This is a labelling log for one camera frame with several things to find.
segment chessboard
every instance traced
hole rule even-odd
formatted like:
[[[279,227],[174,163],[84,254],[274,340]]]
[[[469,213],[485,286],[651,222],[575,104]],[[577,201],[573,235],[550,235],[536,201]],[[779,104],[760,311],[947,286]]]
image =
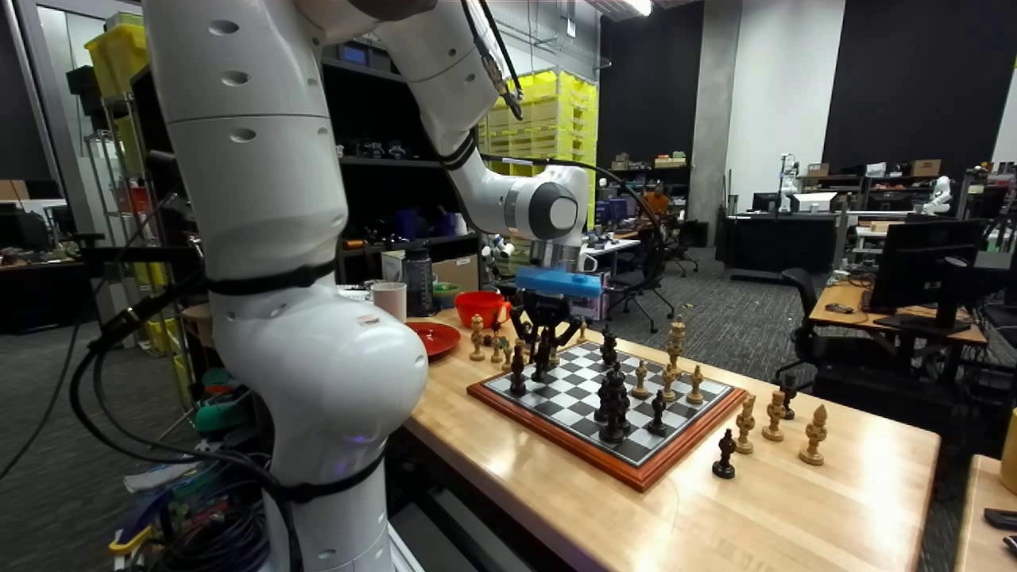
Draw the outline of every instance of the chessboard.
[[[627,386],[633,386],[638,358],[619,352],[615,363],[627,376]],[[649,363],[644,386],[651,394],[660,386],[660,371],[663,363]],[[507,394],[507,376],[476,381],[466,392],[636,488],[649,488],[660,478],[668,467],[746,400],[746,392],[703,377],[703,404],[693,405],[685,404],[689,371],[681,371],[673,381],[681,398],[660,412],[663,430],[649,430],[654,420],[651,400],[630,398],[624,437],[604,440],[601,423],[593,420],[601,405],[598,386],[607,376],[598,346],[585,343],[558,349],[545,381],[531,381],[531,376],[532,366],[523,368],[527,392],[521,398]]]

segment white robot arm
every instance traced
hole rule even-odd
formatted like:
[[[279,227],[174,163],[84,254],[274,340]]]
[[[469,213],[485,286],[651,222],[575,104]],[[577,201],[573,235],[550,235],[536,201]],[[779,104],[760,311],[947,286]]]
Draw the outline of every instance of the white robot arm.
[[[215,346],[269,405],[279,482],[344,493],[293,505],[304,568],[392,568],[385,437],[426,384],[408,327],[328,275],[345,224],[321,93],[323,44],[371,31],[408,82],[474,224],[577,250],[582,174],[493,174],[466,145],[496,90],[462,18],[474,0],[146,0],[163,113],[212,281]],[[269,505],[269,565],[286,530]]]

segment box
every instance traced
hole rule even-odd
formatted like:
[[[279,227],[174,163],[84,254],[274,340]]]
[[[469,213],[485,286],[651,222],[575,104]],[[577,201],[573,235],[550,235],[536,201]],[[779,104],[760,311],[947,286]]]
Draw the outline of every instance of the box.
[[[474,290],[480,290],[476,257],[439,259],[439,264],[431,264],[431,275],[435,275],[439,281],[456,286],[456,292],[474,292]]]
[[[803,179],[825,179],[828,174],[828,166],[825,163],[809,163],[808,167],[803,167]]]
[[[29,186],[19,179],[0,179],[0,201],[29,201]]]
[[[939,174],[939,159],[916,159],[912,163],[912,179],[938,179]]]

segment shelf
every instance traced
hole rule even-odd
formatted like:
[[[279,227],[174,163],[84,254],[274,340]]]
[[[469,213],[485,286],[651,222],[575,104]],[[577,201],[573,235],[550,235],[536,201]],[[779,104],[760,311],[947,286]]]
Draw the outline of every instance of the shelf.
[[[689,166],[668,166],[668,167],[614,167],[614,174],[654,174],[654,170],[689,170]]]

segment computer monitor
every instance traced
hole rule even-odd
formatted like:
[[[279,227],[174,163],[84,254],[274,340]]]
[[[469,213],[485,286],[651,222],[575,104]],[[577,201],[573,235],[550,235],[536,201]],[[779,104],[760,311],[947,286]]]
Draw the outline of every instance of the computer monitor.
[[[71,205],[51,205],[51,220],[61,239],[73,239],[76,224]]]
[[[752,213],[775,213],[779,210],[779,192],[752,192]]]
[[[868,308],[892,315],[902,305],[938,305],[932,320],[899,320],[954,331],[955,305],[967,302],[963,275],[971,267],[978,245],[983,222],[921,220],[889,224]]]

